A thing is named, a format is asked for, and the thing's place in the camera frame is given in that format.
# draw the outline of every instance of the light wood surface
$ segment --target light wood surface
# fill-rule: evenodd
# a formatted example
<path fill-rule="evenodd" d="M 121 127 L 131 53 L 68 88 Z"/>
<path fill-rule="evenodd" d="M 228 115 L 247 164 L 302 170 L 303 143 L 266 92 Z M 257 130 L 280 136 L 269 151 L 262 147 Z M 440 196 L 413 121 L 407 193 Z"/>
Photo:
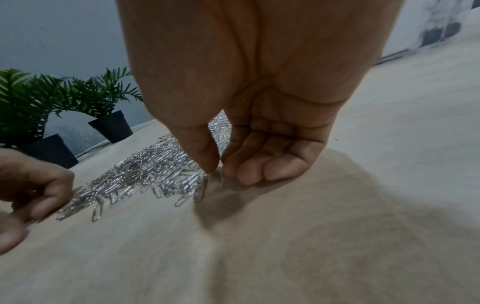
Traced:
<path fill-rule="evenodd" d="M 151 192 L 33 226 L 7 303 L 480 303 L 480 12 L 458 41 L 371 70 L 305 176 L 200 204 Z M 166 132 L 73 170 L 76 187 Z"/>

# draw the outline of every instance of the plant pot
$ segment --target plant pot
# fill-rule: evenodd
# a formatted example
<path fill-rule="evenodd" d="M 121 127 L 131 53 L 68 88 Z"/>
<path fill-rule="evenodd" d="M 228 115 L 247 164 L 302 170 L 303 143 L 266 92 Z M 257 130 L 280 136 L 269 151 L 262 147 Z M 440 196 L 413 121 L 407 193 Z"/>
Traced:
<path fill-rule="evenodd" d="M 66 169 L 70 169 L 79 163 L 58 134 L 34 141 L 31 144 L 20 147 L 18 150 L 28 156 L 62 166 Z"/>
<path fill-rule="evenodd" d="M 122 111 L 116 111 L 88 123 L 111 143 L 119 142 L 132 135 L 132 129 L 125 120 Z"/>

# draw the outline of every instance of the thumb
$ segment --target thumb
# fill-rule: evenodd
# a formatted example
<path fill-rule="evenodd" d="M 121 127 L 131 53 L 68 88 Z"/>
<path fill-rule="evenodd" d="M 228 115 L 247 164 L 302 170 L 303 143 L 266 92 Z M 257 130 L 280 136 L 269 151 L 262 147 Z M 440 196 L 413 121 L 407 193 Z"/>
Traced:
<path fill-rule="evenodd" d="M 205 173 L 214 172 L 220 162 L 219 149 L 208 125 L 197 127 L 170 127 L 170 132 Z"/>
<path fill-rule="evenodd" d="M 12 250 L 28 235 L 20 219 L 0 211 L 0 255 Z"/>

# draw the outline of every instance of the hand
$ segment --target hand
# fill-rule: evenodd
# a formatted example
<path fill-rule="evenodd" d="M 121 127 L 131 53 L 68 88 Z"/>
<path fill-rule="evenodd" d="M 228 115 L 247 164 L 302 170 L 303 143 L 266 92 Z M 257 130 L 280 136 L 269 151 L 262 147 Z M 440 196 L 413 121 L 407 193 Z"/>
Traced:
<path fill-rule="evenodd" d="M 145 106 L 204 171 L 246 185 L 310 168 L 381 55 L 402 0 L 117 0 Z"/>
<path fill-rule="evenodd" d="M 0 150 L 0 200 L 11 202 L 11 214 L 0 211 L 0 254 L 22 242 L 34 221 L 42 221 L 72 198 L 74 174 L 15 150 Z"/>

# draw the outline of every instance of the green plant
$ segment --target green plant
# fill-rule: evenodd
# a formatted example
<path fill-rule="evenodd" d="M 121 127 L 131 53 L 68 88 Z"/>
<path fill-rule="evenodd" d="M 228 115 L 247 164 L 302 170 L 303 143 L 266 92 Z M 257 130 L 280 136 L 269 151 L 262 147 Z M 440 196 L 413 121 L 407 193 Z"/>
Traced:
<path fill-rule="evenodd" d="M 62 79 L 9 69 L 0 71 L 0 146 L 16 148 L 42 139 L 49 114 L 61 112 Z"/>
<path fill-rule="evenodd" d="M 58 104 L 57 111 L 77 111 L 95 118 L 111 114 L 119 101 L 130 101 L 129 96 L 143 101 L 138 88 L 131 84 L 124 87 L 122 78 L 131 76 L 127 68 L 107 69 L 98 77 L 88 80 L 72 78 L 62 86 L 63 102 Z"/>

